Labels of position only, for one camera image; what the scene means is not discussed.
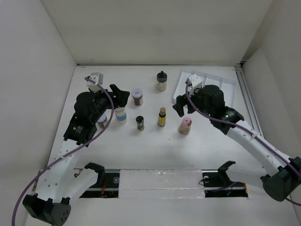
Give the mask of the yellow label sauce bottle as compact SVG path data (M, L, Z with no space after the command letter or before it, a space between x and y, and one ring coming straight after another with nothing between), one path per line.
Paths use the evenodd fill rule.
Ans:
M166 109L161 107L158 115L158 125L163 127L166 124Z

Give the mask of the pink lid spice jar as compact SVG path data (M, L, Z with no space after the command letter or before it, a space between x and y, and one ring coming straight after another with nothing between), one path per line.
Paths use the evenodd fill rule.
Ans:
M182 119L182 122L178 128L179 133L183 134L183 135L187 135L190 132L191 129L191 125L192 125L192 119L189 117L185 117Z

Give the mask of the black grinder cap jar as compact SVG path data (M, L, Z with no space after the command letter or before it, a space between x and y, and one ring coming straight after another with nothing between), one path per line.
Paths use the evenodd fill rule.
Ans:
M167 87L167 74L164 71L161 71L156 76L157 84L156 89L158 91L165 91Z

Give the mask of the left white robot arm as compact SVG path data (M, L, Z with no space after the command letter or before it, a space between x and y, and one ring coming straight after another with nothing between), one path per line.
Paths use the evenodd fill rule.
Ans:
M125 107L130 93L110 85L111 90L97 88L76 98L74 114L63 135L63 143L55 163L34 194L23 199L31 217L52 226L62 226L71 212L71 205L91 186L101 186L105 168L89 162L74 175L74 167L97 132L96 124L108 109Z

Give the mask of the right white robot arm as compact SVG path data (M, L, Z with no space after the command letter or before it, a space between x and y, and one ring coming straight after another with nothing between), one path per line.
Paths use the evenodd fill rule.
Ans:
M244 117L235 109L226 106L224 93L215 85L190 89L176 98L173 108L180 117L184 107L188 113L198 112L223 134L239 143L265 169L259 185L274 200L282 202L301 184L301 159L276 150L261 135L255 133Z

